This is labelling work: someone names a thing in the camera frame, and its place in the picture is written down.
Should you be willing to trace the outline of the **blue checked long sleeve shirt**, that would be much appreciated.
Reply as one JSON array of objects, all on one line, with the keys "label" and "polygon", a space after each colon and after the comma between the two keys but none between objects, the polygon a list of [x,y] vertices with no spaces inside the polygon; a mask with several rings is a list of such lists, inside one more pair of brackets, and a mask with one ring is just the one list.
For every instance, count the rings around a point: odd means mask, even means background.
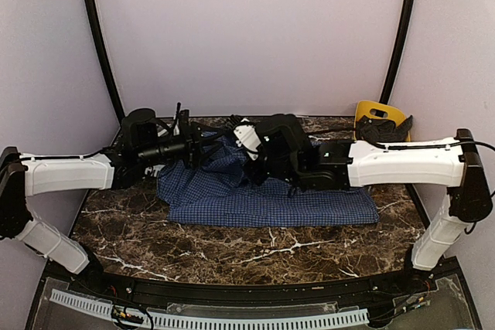
[{"label": "blue checked long sleeve shirt", "polygon": [[223,227],[348,226],[377,223],[366,189],[289,192],[287,183],[268,179],[255,185],[242,166],[246,154],[220,138],[220,149],[199,168],[183,162],[163,167],[156,195],[169,205],[168,219],[181,224]]}]

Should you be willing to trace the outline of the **yellow plastic basket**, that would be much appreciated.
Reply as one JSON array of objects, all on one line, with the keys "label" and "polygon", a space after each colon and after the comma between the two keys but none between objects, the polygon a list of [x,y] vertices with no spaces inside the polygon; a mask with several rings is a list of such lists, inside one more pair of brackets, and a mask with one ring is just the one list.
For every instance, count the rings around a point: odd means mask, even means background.
[{"label": "yellow plastic basket", "polygon": [[[355,118],[354,118],[354,135],[355,137],[355,125],[363,116],[368,116],[371,118],[383,118],[393,120],[396,124],[400,124],[404,121],[407,116],[399,109],[386,104],[380,104],[371,100],[362,100],[357,104]],[[408,141],[411,140],[411,135],[409,131]]]}]

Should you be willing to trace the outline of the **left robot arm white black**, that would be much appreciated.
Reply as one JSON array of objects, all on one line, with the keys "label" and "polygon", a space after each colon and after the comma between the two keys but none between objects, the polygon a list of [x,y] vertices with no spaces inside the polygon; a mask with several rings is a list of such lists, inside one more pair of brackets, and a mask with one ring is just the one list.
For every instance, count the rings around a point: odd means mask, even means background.
[{"label": "left robot arm white black", "polygon": [[106,293],[108,277],[88,266],[90,255],[78,242],[29,211],[27,199],[48,192],[126,189],[156,165],[197,167],[206,140],[187,110],[177,111],[167,124],[153,109],[137,109],[122,119],[120,134],[112,146],[87,155],[28,155],[13,146],[1,154],[1,238],[19,240],[79,274],[80,285],[93,296]]}]

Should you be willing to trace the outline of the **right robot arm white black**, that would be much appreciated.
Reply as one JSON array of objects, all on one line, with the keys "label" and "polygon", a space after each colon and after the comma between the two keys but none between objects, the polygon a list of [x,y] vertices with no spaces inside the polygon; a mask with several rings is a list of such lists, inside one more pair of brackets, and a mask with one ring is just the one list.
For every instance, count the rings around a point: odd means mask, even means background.
[{"label": "right robot arm white black", "polygon": [[445,187],[442,205],[411,249],[411,265],[394,286],[411,294],[441,256],[470,225],[493,210],[478,152],[468,129],[437,141],[383,143],[332,140],[313,145],[292,114],[276,114],[234,126],[237,145],[247,152],[247,177],[260,185],[279,179],[301,190],[344,190],[378,184],[433,184]]}]

